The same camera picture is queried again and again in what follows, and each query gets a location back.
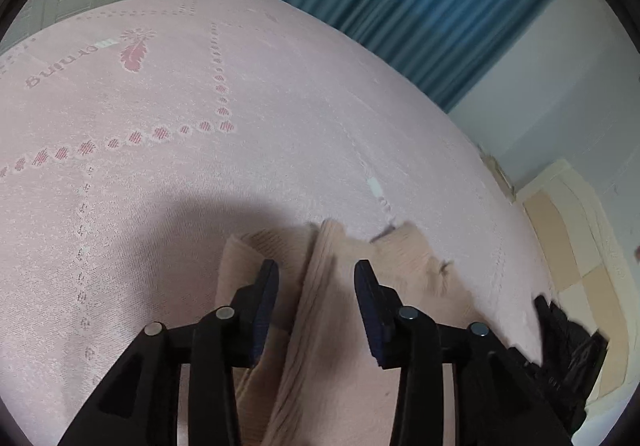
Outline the beige ribbed knit sweater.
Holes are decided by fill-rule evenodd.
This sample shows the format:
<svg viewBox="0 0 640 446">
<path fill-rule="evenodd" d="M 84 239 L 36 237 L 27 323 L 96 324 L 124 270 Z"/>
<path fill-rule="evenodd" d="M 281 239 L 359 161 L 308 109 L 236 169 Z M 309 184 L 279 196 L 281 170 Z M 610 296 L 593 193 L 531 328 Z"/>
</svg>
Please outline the beige ribbed knit sweater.
<svg viewBox="0 0 640 446">
<path fill-rule="evenodd" d="M 378 368 L 370 353 L 354 288 L 360 259 L 438 323 L 465 328 L 482 317 L 454 265 L 411 223 L 371 242 L 330 219 L 233 235 L 221 256 L 217 303 L 252 283 L 266 259 L 280 273 L 266 345 L 256 366 L 234 374 L 245 445 L 390 441 L 399 374 Z"/>
</svg>

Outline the black garment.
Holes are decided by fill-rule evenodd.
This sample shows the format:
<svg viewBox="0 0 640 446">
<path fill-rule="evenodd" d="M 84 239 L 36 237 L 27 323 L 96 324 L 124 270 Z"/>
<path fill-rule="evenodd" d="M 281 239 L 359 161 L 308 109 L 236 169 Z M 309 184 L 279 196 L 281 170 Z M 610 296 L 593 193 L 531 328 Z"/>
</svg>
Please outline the black garment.
<svg viewBox="0 0 640 446">
<path fill-rule="evenodd" d="M 523 370 L 568 435 L 584 424 L 586 403 L 603 367 L 608 339 L 568 319 L 565 311 L 543 295 L 534 299 L 542 346 L 542 362 L 528 360 L 518 348 L 508 353 Z"/>
</svg>

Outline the beige wooden headboard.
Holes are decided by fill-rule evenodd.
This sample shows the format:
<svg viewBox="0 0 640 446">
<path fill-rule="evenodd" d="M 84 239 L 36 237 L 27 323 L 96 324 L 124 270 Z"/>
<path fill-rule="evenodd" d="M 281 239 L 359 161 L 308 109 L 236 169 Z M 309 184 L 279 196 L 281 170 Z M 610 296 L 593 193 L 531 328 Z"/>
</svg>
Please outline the beige wooden headboard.
<svg viewBox="0 0 640 446">
<path fill-rule="evenodd" d="M 564 159 L 516 193 L 568 318 L 608 339 L 588 398 L 594 416 L 628 402 L 639 382 L 639 290 L 596 191 Z"/>
</svg>

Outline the wooden bedside table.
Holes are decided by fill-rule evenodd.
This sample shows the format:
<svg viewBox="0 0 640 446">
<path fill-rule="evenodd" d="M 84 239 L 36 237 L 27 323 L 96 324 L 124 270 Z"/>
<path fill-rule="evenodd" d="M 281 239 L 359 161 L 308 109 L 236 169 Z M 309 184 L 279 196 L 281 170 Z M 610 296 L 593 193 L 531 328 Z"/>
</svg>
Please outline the wooden bedside table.
<svg viewBox="0 0 640 446">
<path fill-rule="evenodd" d="M 496 180 L 496 183 L 503 195 L 513 203 L 516 199 L 514 187 L 497 159 L 493 155 L 484 151 L 480 151 L 480 158 L 491 173 L 491 176 Z"/>
</svg>

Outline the pink patterned bed sheet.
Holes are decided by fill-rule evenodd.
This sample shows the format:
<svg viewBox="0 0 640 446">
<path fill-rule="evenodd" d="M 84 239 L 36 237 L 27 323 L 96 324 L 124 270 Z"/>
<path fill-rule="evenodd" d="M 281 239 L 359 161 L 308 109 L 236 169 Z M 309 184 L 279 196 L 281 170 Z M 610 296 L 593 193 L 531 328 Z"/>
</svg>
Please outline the pink patterned bed sheet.
<svg viewBox="0 0 640 446">
<path fill-rule="evenodd" d="M 63 435 L 148 322 L 230 299 L 230 237 L 326 226 L 402 299 L 539 359 L 533 230 L 437 106 L 278 0 L 127 0 L 1 58 L 1 396 Z"/>
</svg>

